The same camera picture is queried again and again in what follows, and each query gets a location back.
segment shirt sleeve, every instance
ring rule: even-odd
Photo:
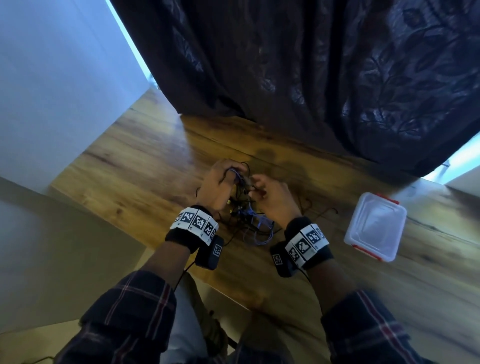
[[[80,319],[80,332],[55,363],[155,363],[167,349],[177,301],[159,276],[135,271]]]
[[[322,317],[322,325],[334,364],[424,362],[373,293],[351,293]]]

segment wooden surface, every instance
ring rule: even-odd
[[[412,335],[420,354],[441,363],[480,362],[480,203],[425,180],[386,174],[273,136],[237,118],[181,119],[148,91],[81,154],[52,186],[149,247],[163,241],[177,213],[194,202],[202,176],[219,158],[249,162],[252,172],[285,180],[309,198],[338,261],[375,290]],[[408,211],[398,256],[381,263],[343,243],[359,196],[380,192]],[[227,240],[231,232],[222,228]],[[311,356],[328,361],[321,312],[303,276],[277,276],[267,247],[235,239],[211,272],[192,273],[247,308],[286,327]]]

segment plastic container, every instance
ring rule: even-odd
[[[407,210],[390,200],[370,192],[360,196],[344,241],[380,261],[395,259]]]

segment person's left hand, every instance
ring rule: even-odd
[[[240,174],[247,172],[244,164],[231,159],[219,160],[205,176],[197,194],[196,205],[202,205],[212,213],[225,207],[237,177],[229,168],[235,168]]]

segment hand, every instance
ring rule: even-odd
[[[286,183],[274,180],[264,174],[254,174],[255,187],[262,191],[250,191],[248,195],[265,215],[276,221],[282,228],[294,218],[301,216]]]
[[[195,204],[208,208],[212,213],[225,207],[237,177],[229,168],[235,168],[240,174],[247,172],[244,164],[231,159],[219,160],[205,176]]]

